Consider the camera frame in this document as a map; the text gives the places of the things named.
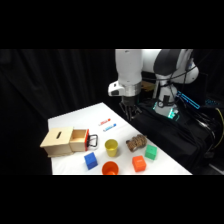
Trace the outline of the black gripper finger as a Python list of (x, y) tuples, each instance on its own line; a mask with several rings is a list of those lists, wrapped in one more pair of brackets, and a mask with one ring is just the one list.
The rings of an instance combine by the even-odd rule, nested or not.
[(139, 115), (141, 113), (141, 110), (139, 107), (134, 106), (133, 110), (132, 110), (132, 115), (131, 118), (134, 119), (137, 115)]
[(129, 118), (129, 115), (128, 115), (128, 111), (126, 109), (126, 106), (124, 106), (123, 104), (120, 104), (120, 107), (121, 107), (123, 113), (126, 115), (126, 118)]

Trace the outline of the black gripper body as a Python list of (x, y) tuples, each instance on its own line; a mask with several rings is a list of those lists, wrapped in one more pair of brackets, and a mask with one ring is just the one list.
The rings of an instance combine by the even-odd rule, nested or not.
[(121, 97), (121, 105), (123, 107), (134, 107), (134, 106), (137, 106), (139, 104), (139, 99), (140, 99), (139, 95), (122, 96)]

